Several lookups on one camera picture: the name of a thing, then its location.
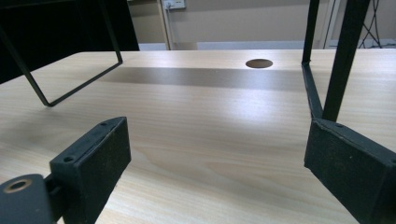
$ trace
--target wall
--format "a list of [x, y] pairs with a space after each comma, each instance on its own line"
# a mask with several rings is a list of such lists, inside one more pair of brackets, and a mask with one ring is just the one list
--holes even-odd
[[[140, 1], [131, 4], [138, 41], [163, 42], [156, 1]], [[318, 38], [329, 1], [321, 2]], [[286, 41], [304, 40], [309, 0], [186, 0], [186, 6], [168, 15], [175, 42]]]

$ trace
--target black metal frame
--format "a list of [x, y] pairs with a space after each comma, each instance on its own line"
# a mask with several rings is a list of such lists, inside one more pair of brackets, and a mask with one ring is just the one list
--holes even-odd
[[[58, 2], [64, 2], [64, 1], [75, 1], [75, 0], [45, 0], [45, 1], [43, 1], [43, 0], [40, 0], [40, 1], [23, 0], [22, 1], [21, 0], [21, 1], [18, 1], [18, 2], [16, 2], [16, 1], [8, 1], [9, 3], [8, 2], [2, 3], [0, 5], [0, 7], [23, 7], [23, 6], [30, 6], [30, 5], [58, 3]], [[111, 21], [110, 21], [110, 18], [108, 16], [108, 12], [107, 12], [107, 9], [106, 9], [106, 4], [105, 4], [104, 0], [98, 0], [98, 3], [100, 5], [101, 11], [102, 11], [102, 15], [103, 15], [104, 20], [105, 20], [106, 28], [107, 28], [108, 34], [110, 36], [110, 39], [111, 39], [111, 44], [113, 46], [114, 51], [116, 52], [118, 62], [115, 63], [114, 65], [110, 66], [105, 71], [101, 72], [100, 74], [90, 78], [86, 82], [84, 82], [84, 83], [80, 84], [79, 86], [75, 87], [73, 90], [71, 90], [71, 91], [67, 92], [66, 94], [62, 95], [61, 97], [59, 97], [58, 99], [54, 100], [53, 102], [49, 102], [47, 100], [47, 98], [44, 95], [43, 91], [40, 89], [40, 87], [38, 86], [37, 82], [33, 78], [32, 73], [29, 70], [29, 68], [27, 67], [25, 61], [23, 60], [21, 55], [18, 53], [17, 49], [14, 47], [14, 45], [11, 42], [11, 40], [8, 38], [6, 32], [4, 31], [4, 29], [2, 28], [2, 26], [0, 24], [0, 39], [4, 42], [7, 50], [9, 51], [9, 53], [12, 56], [12, 58], [15, 60], [15, 62], [17, 63], [18, 67], [21, 69], [23, 74], [28, 79], [30, 85], [35, 90], [35, 93], [37, 94], [38, 98], [40, 98], [40, 100], [43, 103], [43, 105], [45, 105], [45, 106], [55, 106], [55, 105], [59, 104], [64, 99], [68, 98], [69, 96], [73, 95], [74, 93], [76, 93], [77, 91], [83, 89], [84, 87], [88, 86], [89, 84], [94, 82], [99, 77], [102, 77], [103, 75], [107, 74], [108, 72], [110, 72], [111, 70], [113, 70], [114, 68], [116, 68], [116, 67], [118, 67], [118, 66], [120, 66], [122, 64], [122, 57], [121, 57], [121, 54], [120, 54], [119, 44], [117, 42], [117, 38], [116, 38], [116, 36], [114, 34], [114, 31], [113, 31], [113, 28], [112, 28], [112, 25], [111, 25]]]
[[347, 0], [326, 102], [310, 68], [319, 0], [311, 0], [302, 68], [311, 111], [304, 166], [360, 223], [396, 220], [396, 153], [336, 123], [371, 0]]

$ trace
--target black cable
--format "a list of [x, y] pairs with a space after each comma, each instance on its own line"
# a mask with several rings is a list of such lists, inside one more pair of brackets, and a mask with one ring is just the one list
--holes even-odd
[[381, 46], [381, 42], [379, 42], [379, 34], [378, 34], [378, 25], [377, 25], [377, 23], [376, 23], [376, 11], [378, 10], [378, 5], [379, 5], [379, 0], [377, 0], [376, 1], [376, 5], [375, 5], [375, 0], [373, 0], [373, 6], [374, 6], [374, 17], [375, 17], [375, 32], [376, 32], [376, 38], [377, 38], [377, 43], [378, 43], [378, 46], [382, 49], [382, 46]]
[[[370, 22], [370, 26], [369, 28], [367, 28], [367, 26], [365, 24], [363, 24], [364, 29], [367, 31], [367, 34], [364, 36], [363, 40], [361, 41], [361, 44], [359, 45], [359, 49], [361, 47], [366, 48], [365, 45], [365, 41], [367, 39], [367, 37], [370, 35], [371, 38], [374, 40], [374, 42], [377, 44], [377, 48], [381, 48], [382, 49], [382, 45], [381, 42], [379, 41], [379, 34], [378, 34], [378, 25], [377, 25], [377, 20], [376, 20], [376, 12], [378, 11], [378, 6], [379, 6], [379, 0], [375, 1], [373, 0], [373, 10], [374, 10], [374, 15], [372, 17], [372, 20]], [[371, 32], [373, 25], [375, 26], [375, 35]]]

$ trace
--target wooden table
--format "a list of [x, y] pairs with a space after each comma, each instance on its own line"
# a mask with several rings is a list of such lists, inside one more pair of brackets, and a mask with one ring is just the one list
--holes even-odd
[[[128, 118], [132, 162], [97, 223], [356, 223], [304, 168], [310, 116], [301, 50], [123, 52], [124, 64], [53, 108], [24, 77], [0, 86], [0, 182], [48, 175], [95, 124]], [[324, 102], [333, 50], [311, 67]], [[266, 69], [250, 59], [274, 62]], [[49, 99], [112, 52], [34, 72]], [[396, 148], [396, 50], [358, 50], [339, 122]]]

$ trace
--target black metal rod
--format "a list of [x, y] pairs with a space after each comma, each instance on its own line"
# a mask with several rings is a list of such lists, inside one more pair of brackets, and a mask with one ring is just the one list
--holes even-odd
[[337, 121], [369, 4], [370, 0], [348, 0], [346, 3], [346, 13], [323, 109], [324, 119]]
[[309, 63], [303, 63], [302, 67], [306, 94], [308, 95], [309, 109], [311, 110], [311, 118], [320, 119], [323, 114], [323, 109], [318, 96], [315, 80], [312, 76], [311, 67], [309, 66]]
[[98, 1], [99, 1], [99, 6], [102, 10], [102, 15], [105, 19], [105, 24], [106, 24], [108, 34], [110, 35], [111, 44], [113, 45], [113, 49], [116, 51], [117, 59], [119, 60], [119, 63], [122, 63], [122, 57], [121, 57], [121, 53], [120, 53], [119, 43], [117, 42], [116, 35], [114, 34], [114, 30], [111, 25], [111, 21], [110, 21], [110, 18], [108, 16], [108, 12], [106, 9], [105, 1], [104, 0], [98, 0]]
[[311, 0], [309, 3], [308, 20], [306, 25], [303, 63], [311, 61], [312, 44], [314, 42], [315, 26], [317, 25], [317, 16], [319, 9], [319, 0]]
[[61, 101], [63, 101], [67, 97], [73, 95], [77, 91], [80, 91], [84, 87], [86, 87], [86, 86], [90, 85], [91, 83], [93, 83], [99, 77], [104, 76], [105, 74], [107, 74], [108, 72], [113, 70], [114, 68], [120, 66], [120, 64], [122, 64], [122, 63], [116, 63], [116, 64], [112, 65], [111, 67], [107, 68], [105, 71], [101, 72], [100, 74], [96, 75], [95, 77], [92, 77], [91, 79], [89, 79], [88, 81], [86, 81], [86, 82], [82, 83], [81, 85], [77, 86], [76, 88], [74, 88], [73, 90], [69, 91], [65, 95], [63, 95], [63, 96], [59, 97], [58, 99], [54, 100], [52, 103], [49, 104], [49, 106], [55, 106], [55, 105], [59, 104]]

